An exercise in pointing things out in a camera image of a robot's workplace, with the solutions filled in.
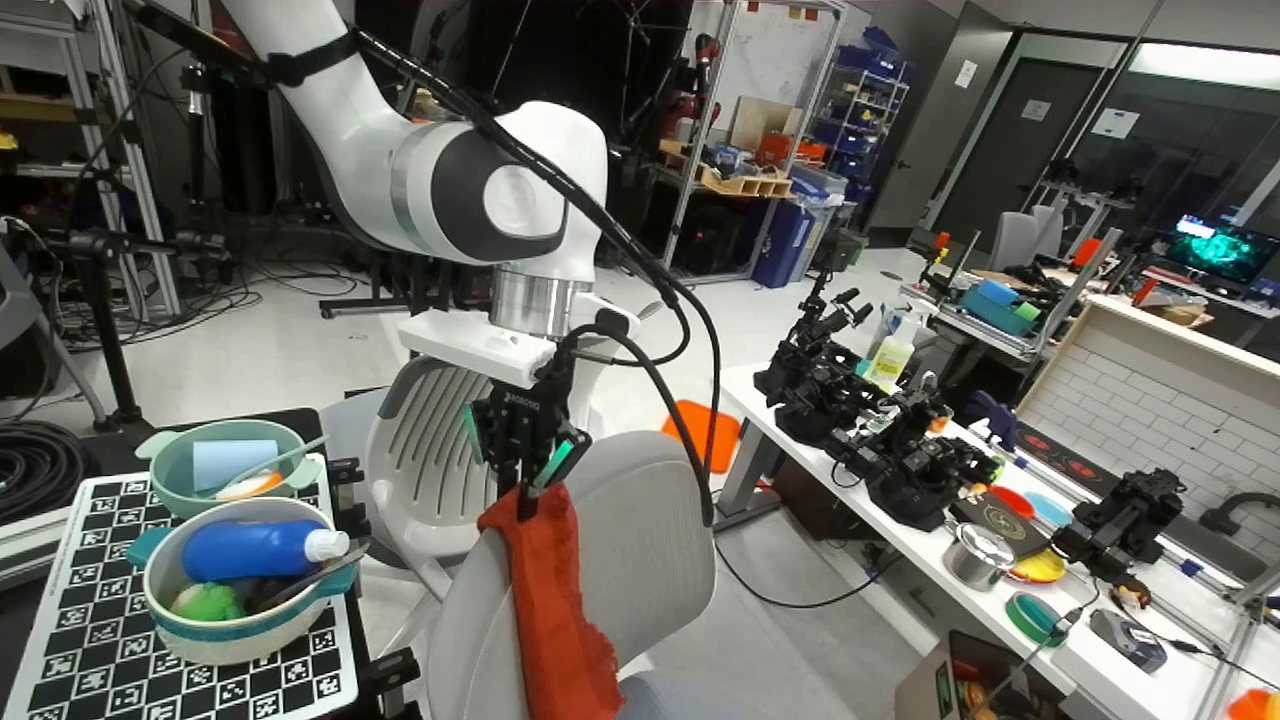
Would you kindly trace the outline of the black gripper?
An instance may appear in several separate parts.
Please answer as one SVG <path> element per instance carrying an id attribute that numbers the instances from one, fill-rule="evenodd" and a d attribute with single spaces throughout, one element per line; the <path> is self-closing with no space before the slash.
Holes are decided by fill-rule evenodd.
<path id="1" fill-rule="evenodd" d="M 505 502 L 521 484 L 516 520 L 535 518 L 567 429 L 567 392 L 555 384 L 496 384 L 469 403 L 469 422 L 476 429 L 480 459 L 493 470 L 493 502 Z"/>

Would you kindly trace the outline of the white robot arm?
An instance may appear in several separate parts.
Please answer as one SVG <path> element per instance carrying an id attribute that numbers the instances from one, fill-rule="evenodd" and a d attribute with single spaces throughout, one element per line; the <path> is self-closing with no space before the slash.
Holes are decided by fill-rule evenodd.
<path id="1" fill-rule="evenodd" d="M 338 212 L 371 245 L 486 269 L 480 312 L 420 312 L 400 340 L 476 372 L 480 447 L 521 503 L 540 503 L 574 466 L 562 437 L 570 334 L 605 321 L 595 293 L 609 143 L 595 119 L 555 102 L 452 119 L 411 119 L 368 55 L 411 62 L 353 29 L 336 0 L 225 0 L 250 55 L 315 143 Z"/>

